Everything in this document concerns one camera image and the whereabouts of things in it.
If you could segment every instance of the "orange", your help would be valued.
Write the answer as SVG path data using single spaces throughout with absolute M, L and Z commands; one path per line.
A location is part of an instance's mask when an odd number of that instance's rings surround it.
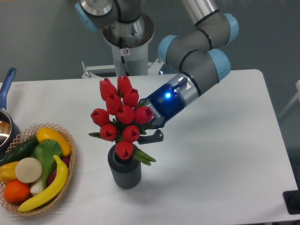
M 28 184 L 22 183 L 19 180 L 13 180 L 9 182 L 3 192 L 3 196 L 6 201 L 10 203 L 24 202 L 27 200 L 30 194 L 30 188 Z

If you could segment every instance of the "gray vase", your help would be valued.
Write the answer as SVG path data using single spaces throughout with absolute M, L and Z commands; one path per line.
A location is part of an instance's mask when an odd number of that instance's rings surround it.
M 141 162 L 134 157 L 123 160 L 114 150 L 114 146 L 108 152 L 108 164 L 112 171 L 114 181 L 120 188 L 130 189 L 135 187 L 141 180 Z

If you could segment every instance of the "wicker basket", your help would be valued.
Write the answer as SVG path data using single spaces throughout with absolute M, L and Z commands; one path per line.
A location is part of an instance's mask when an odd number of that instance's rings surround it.
M 61 127 L 60 125 L 54 125 L 54 124 L 46 123 L 46 124 L 35 125 L 33 127 L 30 127 L 29 129 L 25 129 L 24 132 L 22 132 L 20 135 L 18 135 L 14 139 L 13 143 L 10 144 L 10 146 L 7 150 L 10 151 L 15 146 L 17 146 L 19 143 L 35 136 L 37 131 L 42 127 L 50 127 L 50 128 L 56 129 L 57 131 L 59 131 L 66 138 L 66 140 L 69 142 L 69 144 L 71 146 L 71 159 L 70 159 L 70 166 L 69 166 L 69 173 L 68 173 L 67 182 L 66 182 L 64 188 L 62 189 L 62 191 L 53 199 L 53 201 L 51 203 L 49 203 L 48 205 L 46 205 L 44 207 L 39 207 L 39 208 L 36 208 L 36 209 L 34 209 L 32 211 L 29 211 L 29 212 L 19 212 L 18 211 L 19 205 L 11 204 L 11 203 L 9 203 L 5 200 L 5 198 L 3 196 L 5 183 L 0 182 L 0 204 L 7 211 L 10 211 L 10 212 L 12 212 L 14 214 L 17 214 L 19 216 L 32 216 L 32 215 L 39 214 L 41 212 L 44 212 L 44 211 L 52 208 L 61 199 L 61 197 L 65 193 L 66 188 L 68 187 L 68 185 L 70 183 L 72 173 L 73 173 L 73 170 L 74 170 L 75 158 L 76 158 L 75 143 L 74 143 L 74 140 L 72 138 L 72 135 L 66 129 Z

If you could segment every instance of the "tulip bouquet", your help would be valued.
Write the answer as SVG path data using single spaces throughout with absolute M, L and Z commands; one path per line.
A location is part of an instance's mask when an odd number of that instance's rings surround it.
M 156 160 L 133 142 L 137 141 L 140 135 L 145 135 L 146 129 L 153 128 L 150 123 L 153 112 L 145 106 L 145 101 L 138 103 L 138 91 L 132 88 L 127 76 L 118 77 L 117 83 L 115 88 L 108 78 L 100 81 L 100 94 L 106 102 L 106 110 L 98 108 L 91 113 L 93 122 L 100 126 L 100 132 L 89 135 L 115 142 L 115 152 L 122 160 L 133 156 L 142 163 L 151 165 L 151 162 Z

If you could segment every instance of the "light blue joint cap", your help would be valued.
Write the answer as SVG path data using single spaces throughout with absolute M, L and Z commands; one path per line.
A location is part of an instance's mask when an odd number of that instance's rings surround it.
M 224 52 L 222 52 L 219 49 L 211 49 L 207 53 L 211 56 L 215 64 L 217 70 L 217 77 L 220 83 L 220 81 L 224 77 L 226 77 L 231 71 L 231 64 L 229 58 L 227 57 L 227 55 L 225 55 Z
M 167 64 L 167 52 L 171 42 L 177 38 L 175 35 L 166 36 L 158 46 L 158 56 L 159 58 Z
M 226 16 L 230 26 L 230 35 L 229 35 L 229 40 L 227 42 L 229 43 L 238 36 L 240 27 L 237 19 L 233 15 L 231 15 L 230 13 L 225 13 L 223 15 Z
M 78 14 L 81 22 L 84 24 L 84 26 L 91 32 L 98 31 L 97 27 L 91 22 L 91 20 L 88 18 L 88 16 L 85 14 L 83 9 L 80 7 L 79 2 L 75 4 L 75 10 Z

